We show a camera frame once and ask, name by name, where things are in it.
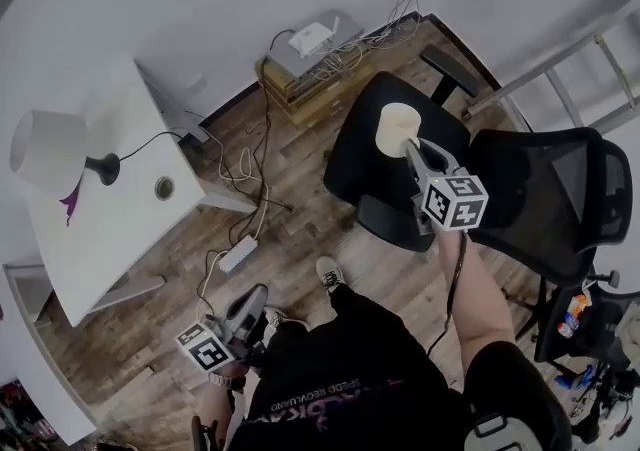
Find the cream mug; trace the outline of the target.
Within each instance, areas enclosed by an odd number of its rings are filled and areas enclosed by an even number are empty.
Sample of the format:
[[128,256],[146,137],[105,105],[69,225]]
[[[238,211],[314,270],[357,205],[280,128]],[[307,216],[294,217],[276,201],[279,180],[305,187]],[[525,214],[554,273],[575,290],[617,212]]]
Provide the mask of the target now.
[[378,150],[390,158],[403,157],[407,141],[418,143],[420,125],[421,116],[413,107],[400,102],[386,104],[375,135]]

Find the grey flat device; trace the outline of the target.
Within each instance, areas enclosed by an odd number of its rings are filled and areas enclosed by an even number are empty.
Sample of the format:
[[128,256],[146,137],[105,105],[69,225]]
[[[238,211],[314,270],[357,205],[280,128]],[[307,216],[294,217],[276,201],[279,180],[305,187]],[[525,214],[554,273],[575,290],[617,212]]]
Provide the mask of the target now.
[[[331,27],[335,16],[340,17],[340,24],[336,34],[310,56],[301,58],[298,52],[288,44],[289,39],[295,32],[312,22],[320,22],[327,27]],[[283,68],[292,77],[299,79],[317,67],[329,52],[359,38],[362,32],[363,27],[349,14],[341,10],[332,9],[303,21],[293,28],[293,32],[285,32],[276,38],[274,45],[267,53],[267,58]]]

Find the white table lamp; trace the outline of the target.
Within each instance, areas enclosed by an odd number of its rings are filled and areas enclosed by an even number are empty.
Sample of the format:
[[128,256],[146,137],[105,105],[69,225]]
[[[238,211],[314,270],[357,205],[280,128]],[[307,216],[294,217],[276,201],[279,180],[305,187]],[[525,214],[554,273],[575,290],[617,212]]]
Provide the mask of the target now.
[[9,164],[21,180],[56,199],[71,195],[86,170],[110,186],[121,169],[121,160],[114,153],[102,158],[89,155],[88,125],[82,117],[41,110],[30,110],[20,119]]

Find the person's left forearm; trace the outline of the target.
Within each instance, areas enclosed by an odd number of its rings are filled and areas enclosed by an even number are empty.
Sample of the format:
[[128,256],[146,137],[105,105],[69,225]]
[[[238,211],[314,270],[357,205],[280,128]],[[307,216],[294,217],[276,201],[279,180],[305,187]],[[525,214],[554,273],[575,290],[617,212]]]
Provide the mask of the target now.
[[244,419],[246,398],[244,387],[246,376],[231,376],[236,379],[235,389],[226,390],[208,381],[198,417],[203,426],[212,431],[212,443],[223,447]]

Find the person's right white sneaker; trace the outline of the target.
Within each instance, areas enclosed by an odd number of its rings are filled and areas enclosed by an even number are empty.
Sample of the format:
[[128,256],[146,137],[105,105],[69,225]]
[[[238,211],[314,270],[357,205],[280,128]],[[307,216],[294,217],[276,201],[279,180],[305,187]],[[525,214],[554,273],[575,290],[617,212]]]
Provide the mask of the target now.
[[337,287],[345,285],[345,277],[337,262],[329,256],[320,256],[316,260],[316,273],[326,292],[331,294]]

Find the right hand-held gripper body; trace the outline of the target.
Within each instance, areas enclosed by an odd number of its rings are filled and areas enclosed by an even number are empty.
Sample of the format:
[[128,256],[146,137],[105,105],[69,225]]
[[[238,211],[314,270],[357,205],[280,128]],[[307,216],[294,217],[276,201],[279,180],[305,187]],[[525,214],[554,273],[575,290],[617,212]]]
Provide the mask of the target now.
[[422,233],[431,229],[469,231],[480,226],[489,195],[475,175],[414,174],[419,193],[412,198]]

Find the purple cloth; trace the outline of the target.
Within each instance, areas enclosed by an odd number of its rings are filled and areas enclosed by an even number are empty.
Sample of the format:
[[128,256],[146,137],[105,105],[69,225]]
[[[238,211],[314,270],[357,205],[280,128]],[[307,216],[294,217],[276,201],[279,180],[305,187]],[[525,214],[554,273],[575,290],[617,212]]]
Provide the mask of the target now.
[[73,189],[73,191],[66,196],[63,199],[60,199],[59,202],[64,206],[65,208],[65,214],[66,214],[66,226],[70,225],[70,221],[71,218],[75,212],[77,203],[78,203],[78,199],[79,199],[79,193],[80,193],[80,187],[81,187],[81,183],[82,183],[83,178],[80,178],[80,180],[78,181],[77,185],[75,186],[75,188]]

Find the person's black shirt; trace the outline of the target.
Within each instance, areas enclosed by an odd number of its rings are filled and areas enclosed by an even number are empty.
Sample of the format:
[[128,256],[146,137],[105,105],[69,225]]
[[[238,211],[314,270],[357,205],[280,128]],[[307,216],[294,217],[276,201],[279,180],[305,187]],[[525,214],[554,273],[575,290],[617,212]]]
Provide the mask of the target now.
[[564,408],[514,344],[490,343],[472,359],[463,392],[432,363],[417,379],[353,378],[321,397],[258,400],[229,451],[464,451],[484,416],[523,422],[542,451],[571,451]]

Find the colourful snack packets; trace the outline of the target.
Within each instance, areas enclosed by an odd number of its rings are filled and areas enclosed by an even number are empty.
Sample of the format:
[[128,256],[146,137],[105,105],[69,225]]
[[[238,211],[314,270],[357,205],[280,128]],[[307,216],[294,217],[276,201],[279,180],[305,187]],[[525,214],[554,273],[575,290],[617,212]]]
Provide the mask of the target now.
[[571,338],[580,326],[579,317],[591,305],[591,299],[585,294],[574,296],[567,310],[557,324],[557,331],[563,338]]

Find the white power strip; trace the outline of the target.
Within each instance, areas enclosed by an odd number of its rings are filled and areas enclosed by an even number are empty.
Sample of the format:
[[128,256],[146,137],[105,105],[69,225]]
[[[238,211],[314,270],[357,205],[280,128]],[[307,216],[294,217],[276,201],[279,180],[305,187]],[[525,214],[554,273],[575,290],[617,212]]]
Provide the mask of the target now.
[[218,261],[218,266],[224,273],[230,273],[243,262],[258,246],[258,241],[251,235],[246,235],[229,252]]

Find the person's white sneaker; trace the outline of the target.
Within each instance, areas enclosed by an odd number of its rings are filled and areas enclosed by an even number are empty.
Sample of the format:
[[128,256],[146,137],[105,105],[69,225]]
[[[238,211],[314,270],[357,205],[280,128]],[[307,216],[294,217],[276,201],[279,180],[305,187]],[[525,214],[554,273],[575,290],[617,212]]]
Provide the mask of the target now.
[[267,305],[264,308],[264,315],[267,320],[267,327],[272,331],[276,331],[280,325],[285,323],[294,323],[307,328],[307,323],[302,320],[289,317],[282,309]]
[[316,273],[326,292],[331,294],[337,287],[345,285],[345,277],[337,262],[329,256],[320,256],[316,260]]

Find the grey metal frame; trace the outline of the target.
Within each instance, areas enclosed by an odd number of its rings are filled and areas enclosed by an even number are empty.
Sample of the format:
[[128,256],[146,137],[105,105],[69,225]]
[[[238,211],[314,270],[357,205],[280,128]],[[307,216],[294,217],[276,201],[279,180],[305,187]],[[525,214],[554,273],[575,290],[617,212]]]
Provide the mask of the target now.
[[561,49],[548,59],[542,61],[534,68],[526,71],[524,74],[518,76],[516,79],[497,91],[494,91],[482,99],[476,100],[473,104],[468,106],[462,113],[463,120],[469,121],[472,117],[479,115],[490,106],[500,104],[509,115],[509,118],[512,120],[516,128],[521,131],[531,131],[532,127],[517,106],[512,94],[538,78],[545,77],[556,96],[559,98],[561,107],[572,126],[577,128],[584,127],[585,123],[580,116],[578,107],[571,98],[566,85],[561,80],[557,72],[557,66],[568,60],[570,57],[578,54],[582,49],[589,45],[597,46],[604,55],[604,58],[613,70],[613,73],[627,99],[627,101],[618,108],[595,120],[590,124],[590,127],[596,129],[600,133],[609,133],[635,119],[640,118],[640,94],[634,94],[629,77],[615,58],[613,51],[604,37],[604,34],[609,29],[619,25],[624,19],[639,10],[640,0],[630,0],[614,12],[599,18],[590,29],[582,33],[578,40],[574,41],[564,49]]

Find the white router on box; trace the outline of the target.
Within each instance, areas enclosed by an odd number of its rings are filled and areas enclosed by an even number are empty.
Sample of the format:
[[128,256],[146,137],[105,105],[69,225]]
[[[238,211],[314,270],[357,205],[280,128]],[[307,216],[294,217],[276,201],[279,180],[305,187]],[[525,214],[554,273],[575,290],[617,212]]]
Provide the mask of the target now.
[[311,126],[327,114],[340,110],[373,76],[372,50],[357,42],[296,79],[267,57],[255,64],[255,72],[269,101],[298,127]]

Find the white square table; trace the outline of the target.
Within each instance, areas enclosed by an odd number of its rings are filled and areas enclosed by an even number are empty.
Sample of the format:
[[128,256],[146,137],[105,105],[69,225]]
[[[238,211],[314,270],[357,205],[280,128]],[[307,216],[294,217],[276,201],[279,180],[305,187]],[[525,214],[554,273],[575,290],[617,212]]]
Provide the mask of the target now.
[[[72,326],[90,313],[161,287],[160,277],[115,283],[161,238],[198,206],[250,213],[255,204],[219,184],[201,179],[168,130],[134,60],[124,57],[99,75],[81,103],[89,132],[89,155],[114,153],[122,166],[105,186],[83,174],[70,225],[62,204],[30,186],[28,211],[46,272]],[[175,184],[159,201],[154,185]]]

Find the person's right forearm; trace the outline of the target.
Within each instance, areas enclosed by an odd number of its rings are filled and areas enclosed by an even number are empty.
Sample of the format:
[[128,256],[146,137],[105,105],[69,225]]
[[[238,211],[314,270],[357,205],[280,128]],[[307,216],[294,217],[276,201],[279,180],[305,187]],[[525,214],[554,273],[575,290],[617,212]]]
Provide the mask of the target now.
[[449,292],[454,292],[451,314],[456,328],[461,358],[467,368],[473,358],[494,342],[515,342],[511,312],[494,277],[470,238],[458,276],[456,267],[465,234],[436,231],[439,258]]

